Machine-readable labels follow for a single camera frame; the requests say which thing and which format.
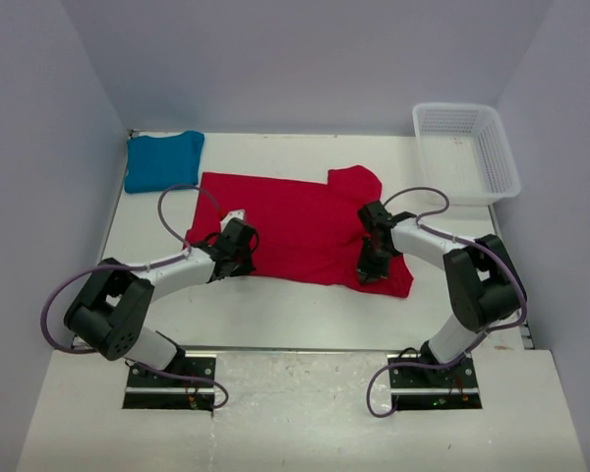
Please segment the red t shirt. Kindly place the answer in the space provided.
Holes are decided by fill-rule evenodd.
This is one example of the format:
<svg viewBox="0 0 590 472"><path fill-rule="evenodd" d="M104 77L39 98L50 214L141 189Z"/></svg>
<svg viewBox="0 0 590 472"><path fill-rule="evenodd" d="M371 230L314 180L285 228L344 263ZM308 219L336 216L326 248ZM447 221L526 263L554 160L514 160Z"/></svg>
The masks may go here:
<svg viewBox="0 0 590 472"><path fill-rule="evenodd" d="M383 190L369 169L330 169L323 183L206 172L201 186L189 242L205 239L219 229L222 215L241 209L260 235L256 276L408 297L413 276L402 258L391 261L386 279L367 285L358 279L366 232L357 211Z"/></svg>

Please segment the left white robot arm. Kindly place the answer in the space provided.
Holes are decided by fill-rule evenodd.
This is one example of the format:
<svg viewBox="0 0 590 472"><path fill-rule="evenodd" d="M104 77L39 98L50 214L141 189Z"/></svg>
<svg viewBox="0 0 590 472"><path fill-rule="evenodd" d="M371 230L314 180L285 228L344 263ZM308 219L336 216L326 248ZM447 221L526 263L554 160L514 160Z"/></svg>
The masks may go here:
<svg viewBox="0 0 590 472"><path fill-rule="evenodd" d="M114 259L99 264L64 316L64 325L109 361L126 359L149 369L164 386L183 379L182 349L145 327L151 303L191 286L255 270L258 231L232 216L213 239L185 248L167 260L131 268Z"/></svg>

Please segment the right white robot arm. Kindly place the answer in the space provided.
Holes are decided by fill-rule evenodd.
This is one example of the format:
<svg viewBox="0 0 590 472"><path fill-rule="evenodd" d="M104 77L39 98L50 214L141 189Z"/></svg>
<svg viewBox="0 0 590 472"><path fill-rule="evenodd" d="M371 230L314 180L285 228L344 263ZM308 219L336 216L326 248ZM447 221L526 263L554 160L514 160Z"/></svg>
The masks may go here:
<svg viewBox="0 0 590 472"><path fill-rule="evenodd" d="M527 297L498 236L453 236L423 224L411 212L393 215L381 202L362 206L358 217L366 231L357 265L362 285L388 278L391 262L406 255L445 275L452 315L421 348L417 365L426 384L444 384L454 365L489 333L514 326L503 320L514 314L521 323L525 320Z"/></svg>

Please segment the folded blue t shirt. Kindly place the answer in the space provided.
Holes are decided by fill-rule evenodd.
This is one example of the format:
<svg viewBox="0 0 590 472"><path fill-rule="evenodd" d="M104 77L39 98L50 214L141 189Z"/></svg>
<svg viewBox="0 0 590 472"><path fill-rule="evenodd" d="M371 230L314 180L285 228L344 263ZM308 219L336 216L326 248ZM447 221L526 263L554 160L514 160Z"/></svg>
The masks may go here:
<svg viewBox="0 0 590 472"><path fill-rule="evenodd" d="M128 194L162 192L182 184L197 185L205 135L185 131L168 137L139 136L127 142Z"/></svg>

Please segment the white plastic basket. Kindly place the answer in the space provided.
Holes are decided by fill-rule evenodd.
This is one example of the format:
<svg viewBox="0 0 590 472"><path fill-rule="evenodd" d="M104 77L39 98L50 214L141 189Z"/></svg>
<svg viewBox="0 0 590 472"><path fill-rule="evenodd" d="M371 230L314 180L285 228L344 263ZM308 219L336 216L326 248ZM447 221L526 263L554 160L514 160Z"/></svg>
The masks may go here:
<svg viewBox="0 0 590 472"><path fill-rule="evenodd" d="M412 119L426 186L457 206L489 206L519 195L519 175L496 109L425 102L413 107Z"/></svg>

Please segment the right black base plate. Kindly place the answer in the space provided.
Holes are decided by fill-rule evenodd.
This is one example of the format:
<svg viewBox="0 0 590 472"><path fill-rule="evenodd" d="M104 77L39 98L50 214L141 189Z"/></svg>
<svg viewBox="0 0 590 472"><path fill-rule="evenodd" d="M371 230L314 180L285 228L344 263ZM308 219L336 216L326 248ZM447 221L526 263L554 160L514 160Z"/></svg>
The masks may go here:
<svg viewBox="0 0 590 472"><path fill-rule="evenodd" d="M392 409L397 412L482 408L471 357L447 370L393 367L388 378Z"/></svg>

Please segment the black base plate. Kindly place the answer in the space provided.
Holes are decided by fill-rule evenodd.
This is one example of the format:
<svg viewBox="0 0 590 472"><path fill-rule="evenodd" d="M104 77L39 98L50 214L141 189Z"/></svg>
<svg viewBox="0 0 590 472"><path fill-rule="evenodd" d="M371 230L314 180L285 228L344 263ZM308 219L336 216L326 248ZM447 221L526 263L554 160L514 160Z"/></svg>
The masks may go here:
<svg viewBox="0 0 590 472"><path fill-rule="evenodd" d="M393 367L388 378L392 409L397 412L482 408L471 357L447 370Z"/></svg>
<svg viewBox="0 0 590 472"><path fill-rule="evenodd" d="M208 412L214 410L214 355L188 354L177 358L170 370L174 379L156 374L132 361L125 361L125 364L129 367L129 373L123 409Z"/></svg>

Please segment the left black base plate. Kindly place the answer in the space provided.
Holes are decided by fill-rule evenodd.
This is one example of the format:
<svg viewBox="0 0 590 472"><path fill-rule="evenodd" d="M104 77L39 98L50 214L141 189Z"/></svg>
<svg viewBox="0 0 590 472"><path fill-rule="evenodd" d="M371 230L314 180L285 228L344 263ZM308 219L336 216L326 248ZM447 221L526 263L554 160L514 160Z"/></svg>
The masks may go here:
<svg viewBox="0 0 590 472"><path fill-rule="evenodd" d="M125 361L125 364L129 367L129 373L123 409L208 412L214 410L214 355L188 354L177 358L170 370L174 379L156 374L132 361Z"/></svg>

